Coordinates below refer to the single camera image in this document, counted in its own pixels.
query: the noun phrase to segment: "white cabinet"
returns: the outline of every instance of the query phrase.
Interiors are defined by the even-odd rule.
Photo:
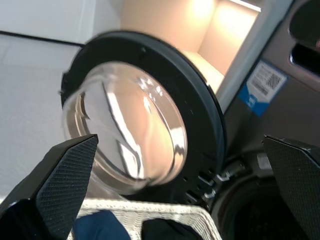
[[[0,31],[85,43],[120,27],[123,0],[0,1]]]

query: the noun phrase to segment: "white label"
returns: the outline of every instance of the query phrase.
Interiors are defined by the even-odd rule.
[[[259,153],[256,156],[256,158],[258,160],[259,168],[261,170],[271,170],[272,169],[271,164],[269,162],[269,158],[266,153]]]
[[[260,61],[249,77],[247,87],[258,102],[270,103],[286,80],[286,75]]]

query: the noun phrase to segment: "laundry basket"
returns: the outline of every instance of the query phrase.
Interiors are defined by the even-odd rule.
[[[141,239],[142,223],[149,219],[168,219],[192,227],[204,240],[221,240],[211,216],[201,207],[135,202],[125,200],[85,199],[78,218],[99,210],[110,210],[122,223],[132,240]],[[68,240],[73,240],[70,233]]]

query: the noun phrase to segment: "wall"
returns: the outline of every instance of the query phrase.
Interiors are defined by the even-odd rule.
[[[216,0],[126,0],[121,28],[156,36],[176,48],[197,52]]]
[[[0,35],[0,198],[64,141],[58,91],[78,50]]]
[[[257,15],[257,11],[220,0],[198,53],[225,75]]]
[[[0,1],[0,31],[85,43],[119,29],[123,0]]]

